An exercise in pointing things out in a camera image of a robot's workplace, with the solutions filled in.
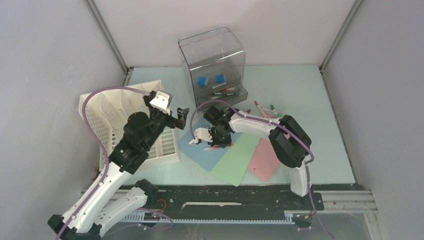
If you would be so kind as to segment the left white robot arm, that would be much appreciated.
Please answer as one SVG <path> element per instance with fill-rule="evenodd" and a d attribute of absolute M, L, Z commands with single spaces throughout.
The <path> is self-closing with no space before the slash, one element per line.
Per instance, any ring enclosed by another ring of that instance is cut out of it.
<path fill-rule="evenodd" d="M 139 180 L 125 196 L 107 202 L 149 157 L 149 151 L 165 128 L 184 129 L 189 109 L 178 108 L 177 117 L 151 107 L 150 114 L 135 112 L 124 125 L 124 134 L 108 157 L 97 179 L 62 215 L 54 214 L 47 224 L 58 240 L 100 240 L 132 211 L 153 208 L 158 189 L 146 179 Z"/>

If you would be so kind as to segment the clear plastic drawer box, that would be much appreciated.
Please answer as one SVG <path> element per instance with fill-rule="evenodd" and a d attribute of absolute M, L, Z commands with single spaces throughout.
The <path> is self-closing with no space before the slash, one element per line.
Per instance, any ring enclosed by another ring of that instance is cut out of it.
<path fill-rule="evenodd" d="M 186 36 L 177 42 L 184 72 L 189 79 L 195 105 L 200 111 L 206 111 L 211 106 L 225 108 L 220 100 L 231 105 L 243 102 L 248 98 L 248 91 L 243 86 L 246 64 L 246 51 L 242 43 L 225 25 Z M 223 74 L 225 82 L 217 84 L 215 76 Z M 207 87 L 197 84 L 199 77 L 208 77 Z M 210 94 L 221 92 L 226 88 L 236 90 L 225 92 L 238 95 L 219 98 Z"/>

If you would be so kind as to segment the blue eraser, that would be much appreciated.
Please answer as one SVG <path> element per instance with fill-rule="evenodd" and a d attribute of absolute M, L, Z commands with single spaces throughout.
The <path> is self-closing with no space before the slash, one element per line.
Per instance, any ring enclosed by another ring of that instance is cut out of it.
<path fill-rule="evenodd" d="M 209 82 L 209 78 L 206 76 L 201 76 L 197 79 L 197 84 L 202 88 L 207 87 L 208 82 Z"/>
<path fill-rule="evenodd" d="M 223 84 L 225 81 L 225 76 L 223 74 L 218 74 L 215 76 L 215 82 L 217 84 Z"/>

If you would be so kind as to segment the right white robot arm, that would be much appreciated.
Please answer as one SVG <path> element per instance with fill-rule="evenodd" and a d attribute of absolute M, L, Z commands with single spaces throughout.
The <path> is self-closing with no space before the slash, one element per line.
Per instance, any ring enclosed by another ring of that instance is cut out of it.
<path fill-rule="evenodd" d="M 237 108 L 219 110 L 210 107 L 203 115 L 208 128 L 192 131 L 192 143 L 206 141 L 210 146 L 225 148 L 232 143 L 232 134 L 243 133 L 270 142 L 271 151 L 281 164 L 289 169 L 291 204 L 304 209 L 311 202 L 310 174 L 307 166 L 314 160 L 311 138 L 290 115 L 283 118 L 254 116 Z"/>

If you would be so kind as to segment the orange red pen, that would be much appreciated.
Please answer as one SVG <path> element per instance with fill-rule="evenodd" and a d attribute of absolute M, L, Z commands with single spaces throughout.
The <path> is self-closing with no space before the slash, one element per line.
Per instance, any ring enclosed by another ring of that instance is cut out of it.
<path fill-rule="evenodd" d="M 221 145 L 210 145 L 208 147 L 205 147 L 204 150 L 215 150 L 215 149 L 224 149 L 224 148 L 231 148 L 233 147 L 234 144 L 230 143 L 230 144 L 221 144 Z"/>

